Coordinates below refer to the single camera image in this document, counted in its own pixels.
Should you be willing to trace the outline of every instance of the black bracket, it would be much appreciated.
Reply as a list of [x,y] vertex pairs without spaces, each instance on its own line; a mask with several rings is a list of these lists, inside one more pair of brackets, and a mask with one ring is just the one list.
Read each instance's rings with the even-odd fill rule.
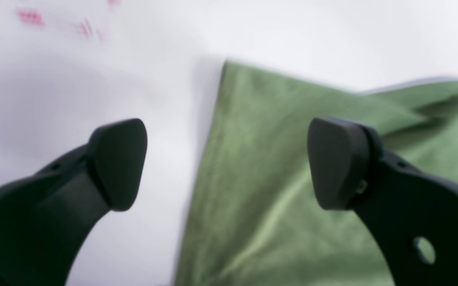
[[64,285],[95,223],[133,205],[146,149],[141,120],[105,125],[87,145],[0,187],[0,286]]
[[458,184],[418,170],[373,128],[348,120],[314,119],[307,147],[318,203],[358,215],[397,286],[458,286]]

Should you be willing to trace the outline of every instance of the hole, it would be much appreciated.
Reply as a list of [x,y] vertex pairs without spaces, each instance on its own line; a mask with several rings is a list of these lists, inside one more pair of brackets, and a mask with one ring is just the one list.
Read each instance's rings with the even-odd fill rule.
[[427,238],[416,237],[413,240],[413,248],[418,259],[425,265],[433,265],[436,262],[436,250]]

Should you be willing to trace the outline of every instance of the fabric fold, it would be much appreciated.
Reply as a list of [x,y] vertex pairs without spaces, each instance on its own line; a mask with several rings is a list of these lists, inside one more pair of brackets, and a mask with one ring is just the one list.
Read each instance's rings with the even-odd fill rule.
[[228,62],[177,286],[393,285],[356,215],[316,202],[307,129],[317,116],[371,125],[393,151],[458,182],[458,81],[362,96]]

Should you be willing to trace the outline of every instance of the red marking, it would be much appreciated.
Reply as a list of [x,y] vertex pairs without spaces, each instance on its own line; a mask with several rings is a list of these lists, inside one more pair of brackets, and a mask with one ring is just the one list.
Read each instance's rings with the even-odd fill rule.
[[121,3],[121,0],[107,0],[109,6],[116,6]]
[[101,41],[105,41],[106,39],[106,35],[103,31],[101,31],[100,29],[97,29],[96,30],[96,33],[97,33],[97,36],[98,38],[101,40]]
[[77,27],[78,27],[78,32],[80,34],[83,34],[87,38],[90,38],[93,36],[93,30],[91,29],[91,24],[87,20],[84,20],[84,22],[78,24]]
[[19,9],[17,11],[17,15],[20,18],[20,21],[29,24],[29,25],[37,25],[37,26],[44,26],[45,22],[43,21],[42,15],[33,9]]

